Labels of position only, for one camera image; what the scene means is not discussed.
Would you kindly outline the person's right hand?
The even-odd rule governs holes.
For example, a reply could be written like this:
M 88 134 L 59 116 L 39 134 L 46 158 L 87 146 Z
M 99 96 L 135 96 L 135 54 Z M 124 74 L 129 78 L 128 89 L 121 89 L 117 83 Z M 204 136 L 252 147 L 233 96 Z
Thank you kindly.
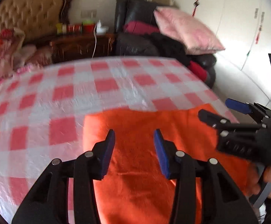
M 258 184 L 260 177 L 258 175 L 256 165 L 251 163 L 247 171 L 247 193 L 249 196 L 257 195 L 260 192 L 260 185 Z M 263 173 L 263 181 L 266 183 L 271 183 L 271 166 Z

